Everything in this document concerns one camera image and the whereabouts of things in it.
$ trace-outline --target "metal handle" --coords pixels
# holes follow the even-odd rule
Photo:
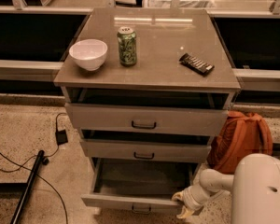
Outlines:
[[[139,211],[139,210],[135,210],[134,207],[132,206],[132,212],[136,213],[136,214],[145,214],[148,215],[151,213],[151,207],[148,208],[147,211]]]
[[[144,156],[144,155],[138,155],[136,152],[133,153],[133,156],[138,160],[153,160],[155,157],[155,154],[152,153],[151,156]]]
[[[153,130],[157,127],[157,122],[154,122],[152,125],[146,125],[146,124],[136,124],[134,121],[132,121],[132,127],[135,129]]]

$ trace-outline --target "white bowl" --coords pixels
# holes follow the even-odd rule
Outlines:
[[[69,50],[74,62],[88,71],[95,71],[105,62],[108,46],[104,41],[87,39],[76,42]]]

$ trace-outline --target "orange backpack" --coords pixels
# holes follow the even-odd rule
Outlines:
[[[268,124],[256,113],[229,111],[228,118],[213,140],[207,157],[211,168],[234,174],[240,160],[251,153],[272,155],[273,140]]]

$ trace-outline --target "soda can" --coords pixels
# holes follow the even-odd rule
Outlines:
[[[124,66],[137,63],[136,32],[131,27],[120,27],[118,31],[119,59]]]

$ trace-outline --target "cabinet top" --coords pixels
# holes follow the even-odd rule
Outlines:
[[[137,64],[119,62],[117,32],[132,27],[137,35]],[[239,90],[240,85],[208,14],[202,9],[96,8],[78,40],[99,39],[108,45],[105,63],[96,71],[78,67],[68,56],[57,86],[152,89]],[[215,66],[206,77],[179,63],[188,53]]]

